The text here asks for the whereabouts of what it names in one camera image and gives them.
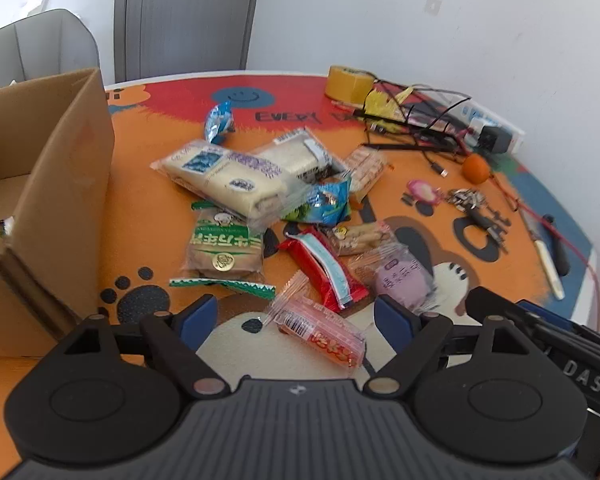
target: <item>red snack package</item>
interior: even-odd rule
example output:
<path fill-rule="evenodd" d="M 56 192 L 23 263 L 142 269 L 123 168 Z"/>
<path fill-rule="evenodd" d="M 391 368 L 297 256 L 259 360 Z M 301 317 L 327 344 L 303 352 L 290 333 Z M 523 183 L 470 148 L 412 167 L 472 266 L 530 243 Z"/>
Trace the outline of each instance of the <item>red snack package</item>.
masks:
<path fill-rule="evenodd" d="M 278 248 L 288 251 L 320 292 L 322 304 L 339 312 L 367 297 L 369 291 L 336 256 L 326 236 L 315 227 L 287 235 Z"/>

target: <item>orange tabletop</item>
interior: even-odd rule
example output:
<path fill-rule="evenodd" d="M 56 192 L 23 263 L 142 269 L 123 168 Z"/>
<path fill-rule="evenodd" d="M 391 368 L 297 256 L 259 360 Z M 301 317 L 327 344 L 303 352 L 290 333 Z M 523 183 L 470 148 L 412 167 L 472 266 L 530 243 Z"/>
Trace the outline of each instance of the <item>orange tabletop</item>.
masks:
<path fill-rule="evenodd" d="M 273 327 L 257 334 L 245 330 L 246 321 L 262 316 L 266 302 L 216 285 L 169 288 L 169 279 L 181 274 L 195 219 L 190 205 L 198 198 L 149 167 L 191 139 L 201 139 L 209 109 L 225 100 L 234 106 L 236 126 L 224 144 L 228 148 L 247 152 L 305 126 L 333 154 L 345 158 L 365 142 L 364 129 L 333 106 L 323 95 L 324 85 L 325 78 L 319 76 L 219 73 L 109 89 L 116 144 L 103 226 L 100 297 L 112 322 L 134 321 L 155 310 L 179 312 L 200 295 L 213 293 L 223 298 L 218 326 L 198 354 L 232 386 L 243 374 L 299 379 L 342 376 L 340 368 Z M 384 154 L 391 168 L 371 190 L 364 208 L 352 213 L 350 223 L 386 221 L 432 272 L 440 312 L 455 322 L 470 322 L 464 314 L 464 298 L 471 288 L 482 285 L 510 300 L 528 299 L 587 322 L 592 287 L 584 266 L 572 258 L 571 272 L 563 281 L 566 298 L 555 300 L 519 214 L 491 182 L 479 189 L 487 197 L 485 213 L 502 233 L 509 254 L 466 222 L 453 206 L 403 200 L 409 193 L 408 182 L 414 179 L 442 191 L 471 187 L 459 166 L 440 158 L 448 170 L 448 177 L 443 178 L 431 171 L 419 153 Z M 591 244 L 573 219 L 524 167 L 505 157 L 498 172 L 507 189 L 542 214 L 553 214 L 580 251 L 592 254 Z M 284 227 L 284 222 L 272 227 L 269 244 L 283 239 Z M 265 259 L 266 281 L 280 290 L 297 268 L 288 254 L 276 252 Z M 345 316 L 367 334 L 367 363 L 354 375 L 362 382 L 392 357 L 392 350 L 373 326 L 370 307 L 345 311 Z M 10 389 L 33 365 L 33 360 L 0 359 L 0 475 L 18 461 L 2 422 L 2 407 Z"/>

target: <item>purple snack package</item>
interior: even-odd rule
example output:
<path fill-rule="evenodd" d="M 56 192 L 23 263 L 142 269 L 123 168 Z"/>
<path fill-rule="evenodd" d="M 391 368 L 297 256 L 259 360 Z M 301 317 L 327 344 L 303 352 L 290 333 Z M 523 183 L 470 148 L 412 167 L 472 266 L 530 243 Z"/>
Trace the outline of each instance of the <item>purple snack package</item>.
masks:
<path fill-rule="evenodd" d="M 350 261 L 349 270 L 376 296 L 387 294 L 416 314 L 436 288 L 429 272 L 399 242 L 360 254 Z"/>
<path fill-rule="evenodd" d="M 409 310 L 424 302 L 431 282 L 431 275 L 413 257 L 393 258 L 376 270 L 376 294 L 388 294 Z"/>

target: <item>snack package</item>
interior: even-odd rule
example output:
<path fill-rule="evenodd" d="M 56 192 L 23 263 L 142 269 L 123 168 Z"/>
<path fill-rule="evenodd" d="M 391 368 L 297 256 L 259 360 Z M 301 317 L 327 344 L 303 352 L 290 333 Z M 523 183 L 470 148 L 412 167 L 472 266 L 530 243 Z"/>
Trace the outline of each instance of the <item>snack package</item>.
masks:
<path fill-rule="evenodd" d="M 302 270 L 296 270 L 296 273 L 291 279 L 285 283 L 282 292 L 278 294 L 267 308 L 267 316 L 262 323 L 263 326 L 267 326 L 277 316 L 280 310 L 286 305 L 286 303 L 292 298 L 304 298 L 307 295 L 310 287 L 309 278 Z"/>
<path fill-rule="evenodd" d="M 378 150 L 359 146 L 344 160 L 351 168 L 350 200 L 355 208 L 362 208 L 362 199 L 382 175 L 386 166 L 384 155 Z"/>
<path fill-rule="evenodd" d="M 324 232 L 338 256 L 365 253 L 383 244 L 397 242 L 394 232 L 384 222 L 339 225 Z"/>
<path fill-rule="evenodd" d="M 196 278 L 262 280 L 262 236 L 217 207 L 200 209 L 182 270 Z"/>
<path fill-rule="evenodd" d="M 283 219 L 305 224 L 337 225 L 349 215 L 350 183 L 347 173 L 342 181 L 315 184 L 307 201 Z"/>
<path fill-rule="evenodd" d="M 234 130 L 234 115 L 231 112 L 231 103 L 225 101 L 211 108 L 206 115 L 205 140 L 213 144 L 221 144 L 224 141 L 225 132 Z"/>
<path fill-rule="evenodd" d="M 416 314 L 424 312 L 425 300 L 435 291 L 432 275 L 400 242 L 360 254 L 349 262 L 349 270 L 376 296 L 388 294 Z"/>
<path fill-rule="evenodd" d="M 339 312 L 366 298 L 369 291 L 355 279 L 331 248 L 326 236 L 315 227 L 288 235 L 279 249 L 288 251 L 308 277 L 329 310 Z"/>
<path fill-rule="evenodd" d="M 276 137 L 271 144 L 261 146 L 254 153 L 275 162 L 308 184 L 316 184 L 347 169 L 305 128 Z"/>
<path fill-rule="evenodd" d="M 365 355 L 365 335 L 349 321 L 304 297 L 287 301 L 274 318 L 280 330 L 295 335 L 336 364 L 353 369 Z"/>
<path fill-rule="evenodd" d="M 151 167 L 264 232 L 306 200 L 309 186 L 277 164 L 194 140 Z"/>

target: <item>blue snack package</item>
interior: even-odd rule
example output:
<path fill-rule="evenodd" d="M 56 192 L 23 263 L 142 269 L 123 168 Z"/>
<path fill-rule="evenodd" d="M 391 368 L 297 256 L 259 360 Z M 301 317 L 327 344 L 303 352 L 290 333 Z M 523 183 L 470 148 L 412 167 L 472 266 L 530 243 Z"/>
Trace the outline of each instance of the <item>blue snack package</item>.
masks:
<path fill-rule="evenodd" d="M 234 115 L 231 112 L 231 103 L 225 101 L 211 108 L 205 121 L 205 140 L 213 144 L 224 141 L 225 132 L 234 130 Z"/>
<path fill-rule="evenodd" d="M 349 214 L 350 174 L 341 182 L 315 184 L 310 189 L 307 200 L 283 218 L 305 224 L 322 224 L 335 227 Z"/>

